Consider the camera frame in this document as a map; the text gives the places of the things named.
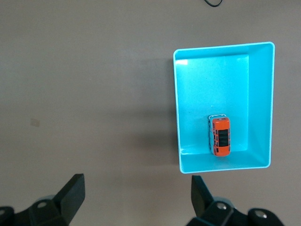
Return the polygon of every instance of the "black cable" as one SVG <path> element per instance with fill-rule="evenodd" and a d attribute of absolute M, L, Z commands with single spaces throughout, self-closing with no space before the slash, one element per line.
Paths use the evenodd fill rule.
<path fill-rule="evenodd" d="M 204 1 L 207 2 L 207 4 L 208 4 L 209 6 L 212 6 L 212 7 L 218 7 L 218 6 L 221 4 L 221 2 L 222 2 L 222 0 L 221 0 L 221 2 L 218 3 L 217 5 L 213 5 L 213 4 L 211 4 L 208 0 L 204 0 Z"/>

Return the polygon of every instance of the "toy car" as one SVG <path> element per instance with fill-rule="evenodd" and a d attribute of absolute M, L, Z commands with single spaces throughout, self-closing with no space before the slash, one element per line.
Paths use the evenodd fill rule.
<path fill-rule="evenodd" d="M 209 149 L 215 156 L 230 154 L 230 120 L 225 114 L 209 116 Z"/>

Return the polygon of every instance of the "blue plastic bin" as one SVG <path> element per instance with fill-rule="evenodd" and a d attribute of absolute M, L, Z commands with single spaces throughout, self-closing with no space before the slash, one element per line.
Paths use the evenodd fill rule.
<path fill-rule="evenodd" d="M 178 49 L 174 80 L 182 173 L 266 168 L 271 159 L 272 42 Z M 209 150 L 208 116 L 226 114 L 231 153 Z"/>

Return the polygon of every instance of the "gray table surface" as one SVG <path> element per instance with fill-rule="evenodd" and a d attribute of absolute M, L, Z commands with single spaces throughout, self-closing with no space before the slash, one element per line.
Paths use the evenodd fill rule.
<path fill-rule="evenodd" d="M 173 52 L 276 45 L 272 164 L 202 174 L 213 195 L 300 224 L 301 1 L 0 1 L 0 206 L 84 173 L 72 226 L 183 226 Z"/>

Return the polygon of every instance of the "silver bolt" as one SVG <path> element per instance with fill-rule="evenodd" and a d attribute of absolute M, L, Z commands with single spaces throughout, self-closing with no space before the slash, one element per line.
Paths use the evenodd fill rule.
<path fill-rule="evenodd" d="M 220 210 L 226 210 L 226 209 L 227 209 L 227 206 L 226 206 L 224 203 L 222 203 L 222 202 L 218 202 L 218 203 L 216 204 L 216 206 L 217 206 L 217 208 L 219 208 Z"/>
<path fill-rule="evenodd" d="M 38 204 L 38 208 L 43 208 L 44 206 L 46 206 L 47 205 L 47 203 L 46 202 L 40 202 L 39 204 Z"/>
<path fill-rule="evenodd" d="M 265 214 L 265 212 L 261 211 L 261 210 L 255 210 L 255 214 L 256 216 L 258 216 L 259 218 L 267 218 L 268 216 Z"/>

